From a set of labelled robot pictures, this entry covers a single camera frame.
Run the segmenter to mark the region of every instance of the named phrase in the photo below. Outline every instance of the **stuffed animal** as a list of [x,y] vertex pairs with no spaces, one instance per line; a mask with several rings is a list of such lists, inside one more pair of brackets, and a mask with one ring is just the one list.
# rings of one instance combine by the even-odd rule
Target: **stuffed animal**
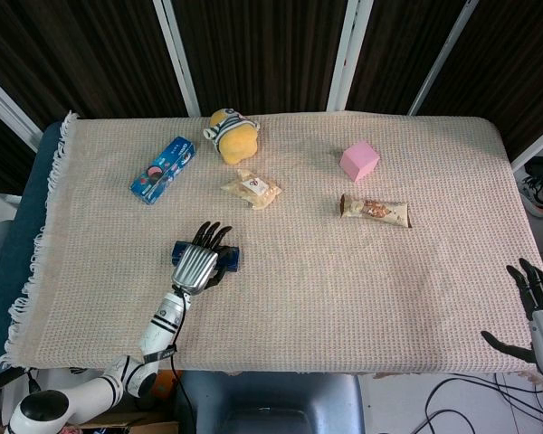
[[260,124],[245,118],[232,108],[217,110],[209,119],[205,138],[213,141],[215,150],[228,165],[236,165],[257,152]]

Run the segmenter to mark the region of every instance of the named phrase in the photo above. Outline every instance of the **tablecloth fringe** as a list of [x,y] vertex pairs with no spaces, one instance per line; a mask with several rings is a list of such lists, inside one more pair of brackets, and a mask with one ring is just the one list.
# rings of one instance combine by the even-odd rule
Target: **tablecloth fringe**
[[12,318],[12,324],[8,328],[8,339],[5,342],[6,353],[0,357],[0,366],[7,368],[9,366],[19,366],[19,354],[24,341],[24,335],[28,326],[28,318],[31,315],[40,285],[38,284],[39,275],[42,271],[43,262],[45,261],[45,250],[48,248],[48,240],[44,237],[44,228],[48,226],[49,203],[56,200],[56,187],[61,176],[66,174],[69,159],[65,153],[65,147],[72,137],[74,131],[74,121],[79,117],[78,114],[69,112],[61,125],[61,138],[58,142],[58,148],[54,152],[52,158],[52,170],[48,175],[48,195],[46,197],[46,223],[40,229],[38,235],[34,238],[34,255],[30,259],[30,271],[32,275],[24,284],[22,289],[23,297],[17,298],[12,306],[8,309],[8,313]]

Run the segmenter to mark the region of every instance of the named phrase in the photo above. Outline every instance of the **shoe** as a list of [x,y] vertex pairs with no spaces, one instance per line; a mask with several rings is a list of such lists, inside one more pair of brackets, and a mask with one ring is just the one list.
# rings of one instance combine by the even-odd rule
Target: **shoe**
[[543,191],[543,178],[527,176],[517,181],[517,188],[521,194],[521,201],[527,212],[539,219],[543,218],[543,200],[540,199]]

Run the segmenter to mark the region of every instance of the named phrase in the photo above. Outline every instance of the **knit tablecloth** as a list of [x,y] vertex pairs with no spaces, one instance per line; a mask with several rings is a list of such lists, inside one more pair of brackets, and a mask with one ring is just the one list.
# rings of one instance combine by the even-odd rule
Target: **knit tablecloth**
[[[505,270],[541,265],[500,135],[479,118],[356,112],[253,117],[256,156],[225,165],[206,118],[67,120],[29,298],[5,360],[105,367],[170,290],[170,253],[202,222],[233,226],[240,270],[193,297],[176,366],[221,371],[496,372],[527,366],[481,330],[527,345]],[[129,190],[175,136],[197,155],[155,205]],[[357,184],[338,166],[366,139],[380,154]],[[264,211],[220,189],[237,167],[282,188]],[[343,193],[409,203],[412,229],[341,219]]]

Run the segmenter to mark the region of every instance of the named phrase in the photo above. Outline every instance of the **dark curtain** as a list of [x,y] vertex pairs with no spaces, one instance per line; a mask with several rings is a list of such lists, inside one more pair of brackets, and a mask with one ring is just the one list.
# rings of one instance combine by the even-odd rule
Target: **dark curtain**
[[405,115],[464,3],[376,0],[347,109]]
[[419,114],[479,116],[512,160],[543,134],[543,1],[481,1]]
[[176,0],[202,114],[325,110],[346,0]]
[[0,0],[0,85],[40,128],[186,116],[151,0]]
[[0,120],[0,193],[22,194],[34,151]]

